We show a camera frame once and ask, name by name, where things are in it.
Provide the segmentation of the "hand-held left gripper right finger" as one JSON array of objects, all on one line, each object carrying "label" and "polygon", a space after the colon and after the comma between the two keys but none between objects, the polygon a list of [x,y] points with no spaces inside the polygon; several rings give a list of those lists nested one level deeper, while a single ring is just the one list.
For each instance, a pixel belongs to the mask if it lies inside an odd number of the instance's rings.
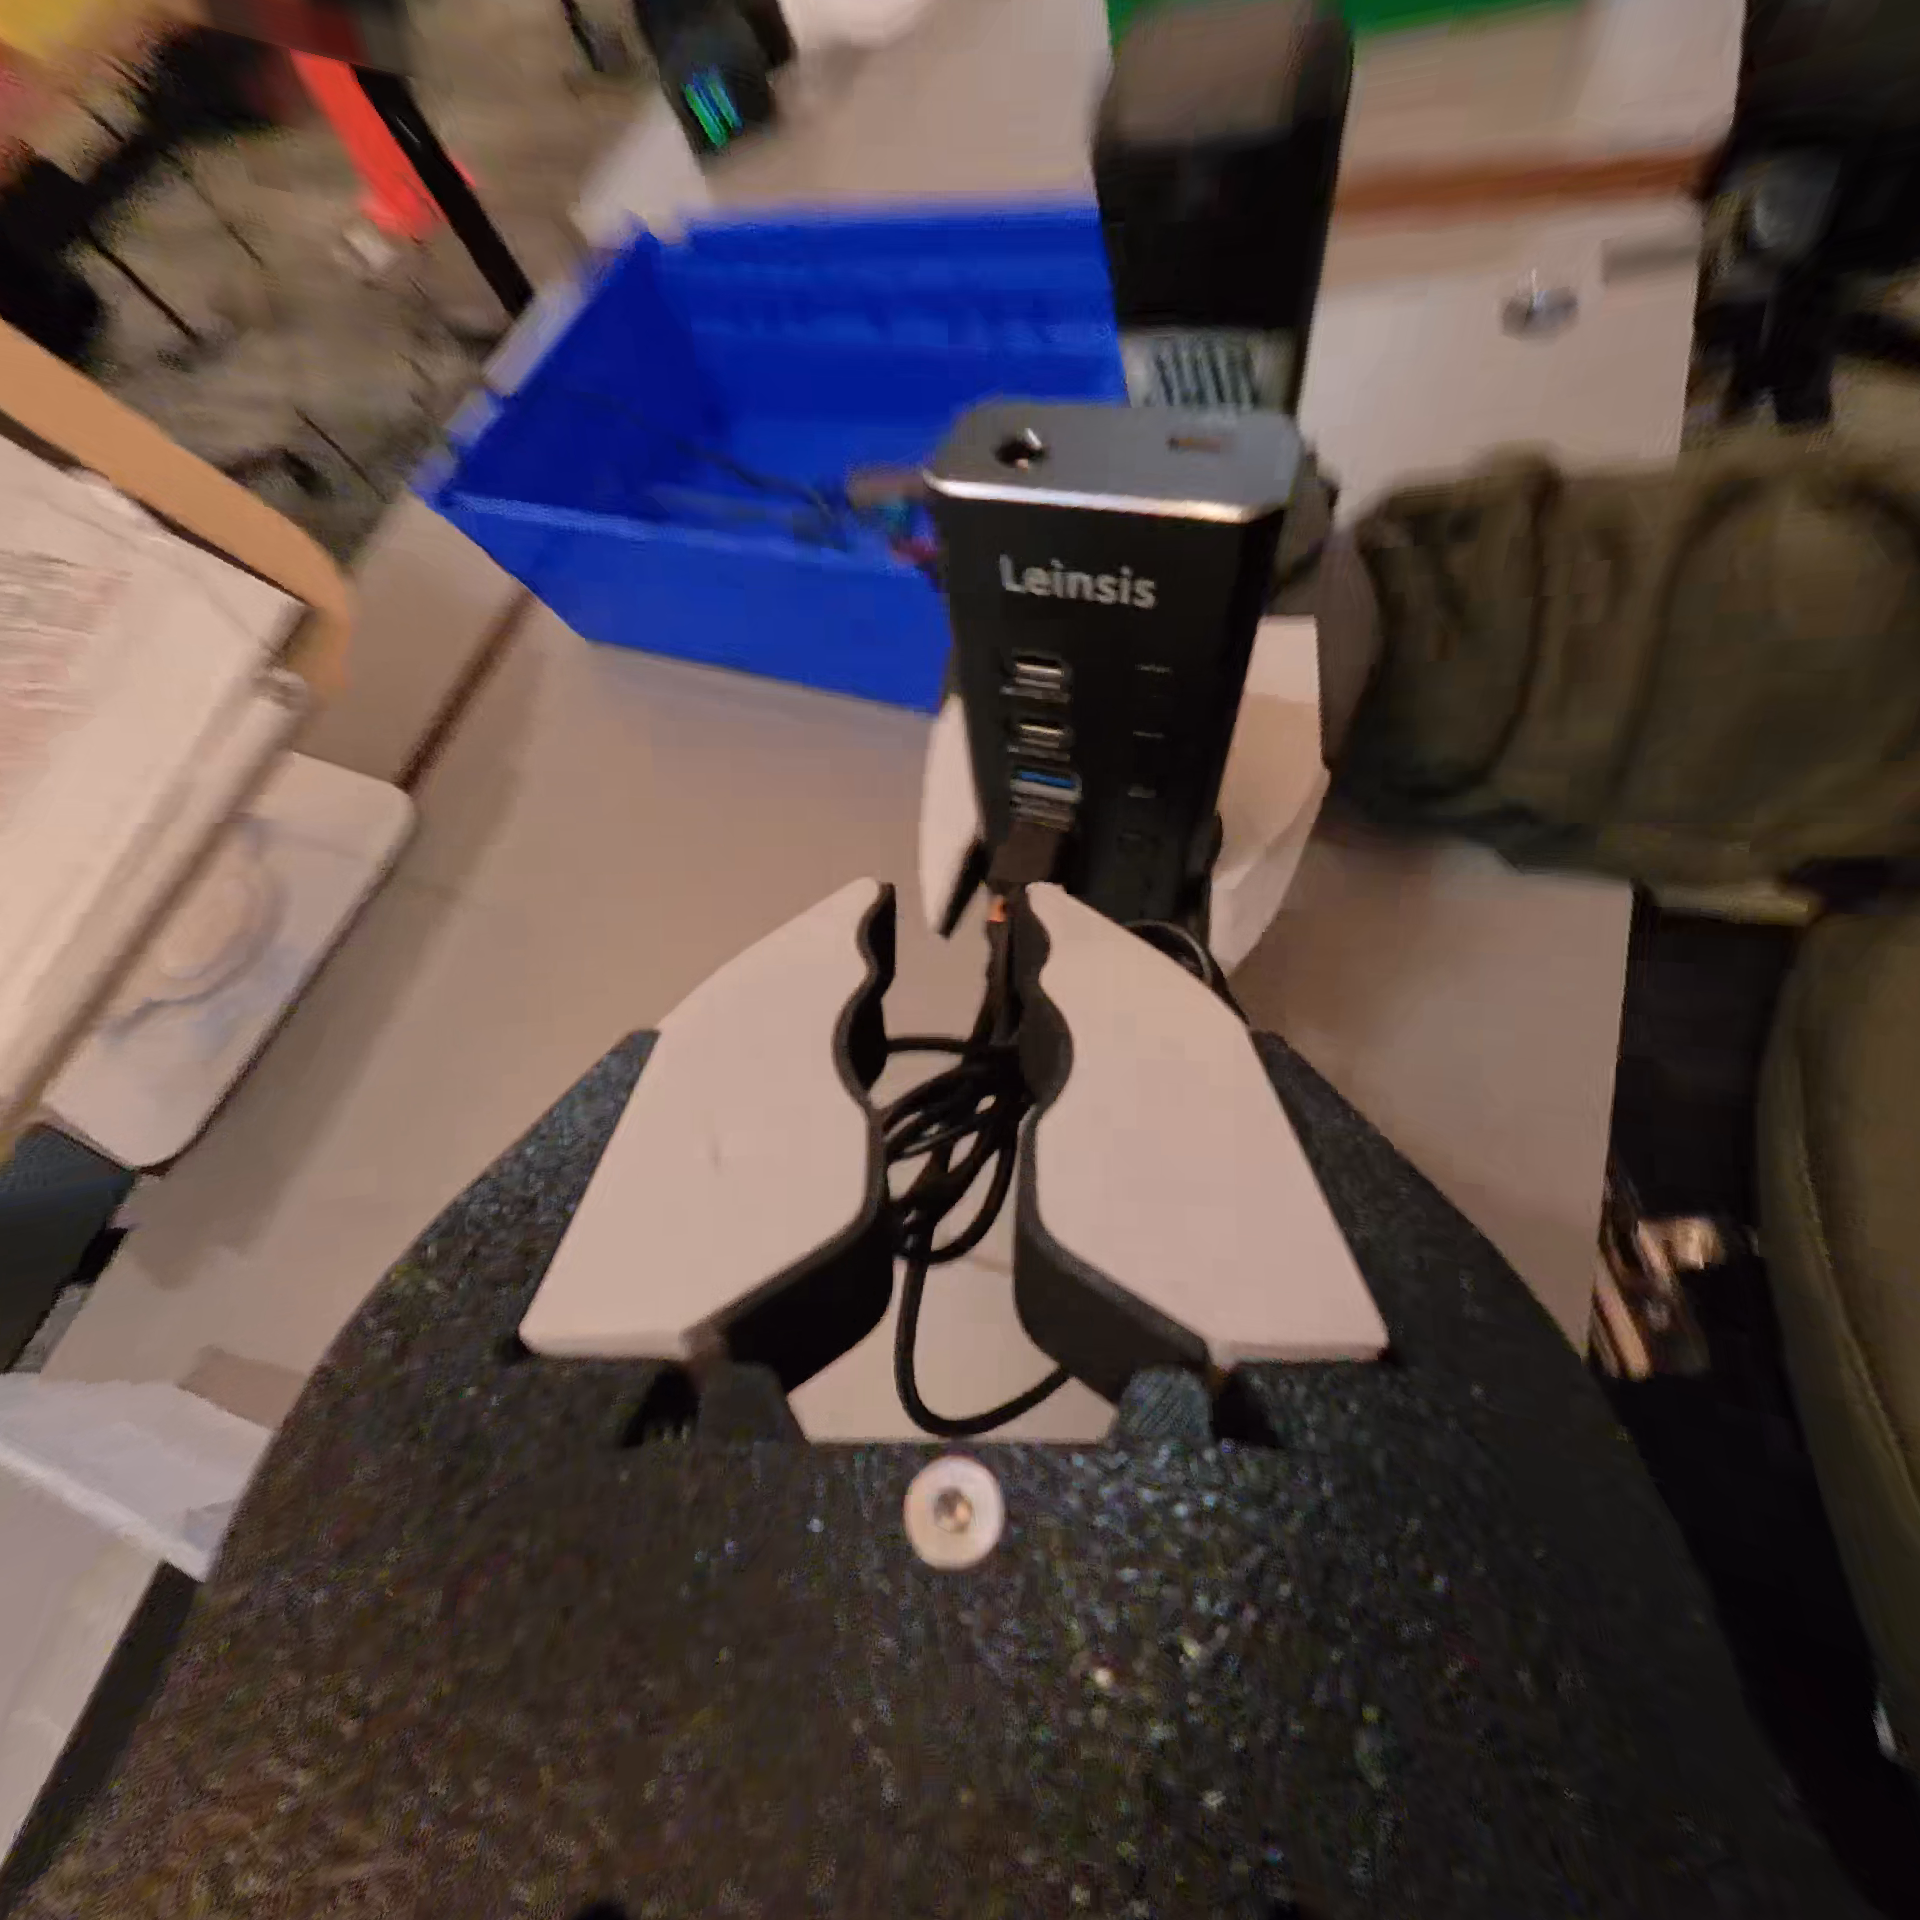
[{"label": "hand-held left gripper right finger", "polygon": [[1227,1002],[1053,883],[1012,911],[1015,1309],[1070,1375],[1372,1362],[1375,1298]]}]

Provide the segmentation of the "black bag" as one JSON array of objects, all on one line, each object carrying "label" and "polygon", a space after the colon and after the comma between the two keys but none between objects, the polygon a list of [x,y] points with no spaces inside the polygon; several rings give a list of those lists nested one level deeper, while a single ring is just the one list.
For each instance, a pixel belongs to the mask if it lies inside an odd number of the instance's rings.
[{"label": "black bag", "polygon": [[1915,377],[1915,320],[1884,300],[1915,284],[1917,4],[1746,4],[1698,196],[1732,216],[1695,311],[1717,425],[1828,425],[1840,362]]}]

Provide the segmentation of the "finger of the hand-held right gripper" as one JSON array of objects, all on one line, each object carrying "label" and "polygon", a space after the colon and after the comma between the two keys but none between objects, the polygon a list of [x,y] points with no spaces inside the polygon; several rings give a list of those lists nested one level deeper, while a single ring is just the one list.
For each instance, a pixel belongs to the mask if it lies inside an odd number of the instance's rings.
[{"label": "finger of the hand-held right gripper", "polygon": [[952,937],[989,868],[965,705],[942,705],[927,732],[917,856],[927,933]]},{"label": "finger of the hand-held right gripper", "polygon": [[1325,793],[1317,623],[1263,618],[1215,797],[1206,941],[1224,970],[1277,920]]}]

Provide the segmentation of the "black device green lights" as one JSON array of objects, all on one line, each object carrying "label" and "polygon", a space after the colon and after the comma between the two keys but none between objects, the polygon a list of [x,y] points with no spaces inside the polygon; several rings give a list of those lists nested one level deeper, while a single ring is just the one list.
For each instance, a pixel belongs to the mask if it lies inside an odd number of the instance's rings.
[{"label": "black device green lights", "polygon": [[630,15],[696,160],[776,122],[776,73],[797,50],[779,3],[630,3]]}]

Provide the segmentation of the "black stand base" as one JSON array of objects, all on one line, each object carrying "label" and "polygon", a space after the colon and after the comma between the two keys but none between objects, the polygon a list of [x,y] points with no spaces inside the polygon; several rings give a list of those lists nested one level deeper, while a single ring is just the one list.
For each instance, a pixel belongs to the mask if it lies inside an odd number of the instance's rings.
[{"label": "black stand base", "polygon": [[125,1236],[138,1177],[52,1127],[3,1165],[3,1372],[36,1375]]}]

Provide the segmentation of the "clear plastic box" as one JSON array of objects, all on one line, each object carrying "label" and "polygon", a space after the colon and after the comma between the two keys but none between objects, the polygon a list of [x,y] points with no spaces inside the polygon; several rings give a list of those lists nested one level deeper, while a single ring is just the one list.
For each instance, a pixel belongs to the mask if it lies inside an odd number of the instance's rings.
[{"label": "clear plastic box", "polygon": [[178,1384],[3,1381],[3,1842],[141,1693],[271,1431]]}]

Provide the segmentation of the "red panel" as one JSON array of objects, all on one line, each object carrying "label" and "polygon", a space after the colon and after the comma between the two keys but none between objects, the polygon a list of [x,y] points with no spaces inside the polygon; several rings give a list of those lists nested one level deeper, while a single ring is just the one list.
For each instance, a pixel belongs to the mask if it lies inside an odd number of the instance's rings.
[{"label": "red panel", "polygon": [[407,245],[421,245],[442,229],[447,229],[351,75],[355,67],[395,72],[306,50],[292,50],[291,60],[303,95],[320,109],[348,155],[359,180],[359,210],[364,219],[382,237]]}]

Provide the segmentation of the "person's green clothing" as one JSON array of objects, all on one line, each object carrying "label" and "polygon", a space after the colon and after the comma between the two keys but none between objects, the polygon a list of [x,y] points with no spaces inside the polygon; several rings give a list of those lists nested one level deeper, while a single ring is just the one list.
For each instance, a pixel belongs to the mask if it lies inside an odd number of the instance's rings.
[{"label": "person's green clothing", "polygon": [[1814,1483],[1877,1677],[1917,1749],[1917,914],[1810,925],[1767,1033],[1759,1253]]}]

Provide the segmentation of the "beige desk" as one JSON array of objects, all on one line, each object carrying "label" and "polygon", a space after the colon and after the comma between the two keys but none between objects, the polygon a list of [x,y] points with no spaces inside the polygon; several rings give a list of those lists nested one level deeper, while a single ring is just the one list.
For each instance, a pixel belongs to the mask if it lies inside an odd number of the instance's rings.
[{"label": "beige desk", "polygon": [[[1706,149],[1350,163],[1334,189],[1303,387],[1309,441],[1354,498],[1535,448],[1666,465],[1682,441]],[[1507,338],[1538,272],[1574,325]]]},{"label": "beige desk", "polygon": [[[422,760],[395,879],[231,1106],[135,1191],[51,1379],[199,1377],[277,1424],[446,1205],[602,1057],[853,879],[901,895],[891,1023],[973,1016],[917,898],[927,722],[590,645],[538,607]],[[1586,1344],[1624,889],[1325,807],[1235,979]]]}]

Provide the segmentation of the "black metal desk leg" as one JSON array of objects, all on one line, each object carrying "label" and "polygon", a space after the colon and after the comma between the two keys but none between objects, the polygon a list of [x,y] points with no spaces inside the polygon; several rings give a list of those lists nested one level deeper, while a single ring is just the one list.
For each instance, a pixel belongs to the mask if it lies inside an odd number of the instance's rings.
[{"label": "black metal desk leg", "polygon": [[519,320],[534,300],[534,287],[428,122],[412,83],[376,67],[355,67],[351,75],[502,313]]}]

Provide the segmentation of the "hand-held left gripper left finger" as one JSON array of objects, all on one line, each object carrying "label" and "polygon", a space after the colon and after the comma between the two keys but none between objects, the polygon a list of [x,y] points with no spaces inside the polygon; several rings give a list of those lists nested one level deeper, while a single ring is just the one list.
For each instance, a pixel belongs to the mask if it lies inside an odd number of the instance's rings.
[{"label": "hand-held left gripper left finger", "polygon": [[872,1088],[896,889],[853,880],[659,1026],[519,1321],[554,1360],[823,1375],[893,1298]]}]

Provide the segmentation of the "blue plastic bin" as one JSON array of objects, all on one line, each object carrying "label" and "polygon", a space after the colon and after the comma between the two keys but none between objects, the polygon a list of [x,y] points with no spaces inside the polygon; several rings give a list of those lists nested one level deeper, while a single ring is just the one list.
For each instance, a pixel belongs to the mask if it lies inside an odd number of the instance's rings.
[{"label": "blue plastic bin", "polygon": [[986,400],[1120,402],[1088,202],[807,208],[638,231],[419,472],[428,507],[582,641],[933,714],[919,474]]}]

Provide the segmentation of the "printed instruction sheet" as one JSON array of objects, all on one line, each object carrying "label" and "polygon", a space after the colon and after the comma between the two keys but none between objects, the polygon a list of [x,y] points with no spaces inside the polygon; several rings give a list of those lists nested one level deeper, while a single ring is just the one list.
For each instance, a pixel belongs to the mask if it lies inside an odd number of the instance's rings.
[{"label": "printed instruction sheet", "polygon": [[103,477],[5,441],[5,1147],[291,740],[312,615]]}]

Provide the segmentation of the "person's right forearm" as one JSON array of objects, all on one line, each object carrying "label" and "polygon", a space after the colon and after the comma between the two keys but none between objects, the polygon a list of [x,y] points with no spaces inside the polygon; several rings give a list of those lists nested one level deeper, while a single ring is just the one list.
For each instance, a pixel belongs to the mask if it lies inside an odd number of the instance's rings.
[{"label": "person's right forearm", "polygon": [[1915,901],[1914,448],[1515,448],[1348,541],[1374,642],[1332,789],[1372,826],[1725,920]]}]

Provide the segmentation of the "brown cardboard board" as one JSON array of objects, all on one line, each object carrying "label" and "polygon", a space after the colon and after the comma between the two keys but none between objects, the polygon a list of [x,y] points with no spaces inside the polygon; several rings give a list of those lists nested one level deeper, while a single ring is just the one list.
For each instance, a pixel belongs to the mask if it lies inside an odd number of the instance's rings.
[{"label": "brown cardboard board", "polygon": [[317,540],[11,325],[3,325],[3,429],[43,465],[95,475],[180,537],[291,595],[303,623],[283,660],[317,705],[346,690],[355,601]]}]

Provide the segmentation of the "black USB hub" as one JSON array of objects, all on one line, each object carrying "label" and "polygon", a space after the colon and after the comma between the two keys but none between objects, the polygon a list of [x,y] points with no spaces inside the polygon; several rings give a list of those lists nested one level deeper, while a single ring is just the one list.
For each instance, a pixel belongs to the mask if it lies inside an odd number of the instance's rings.
[{"label": "black USB hub", "polygon": [[1309,474],[1277,412],[986,400],[925,467],[989,857],[1117,923],[1195,911],[1242,690]]}]

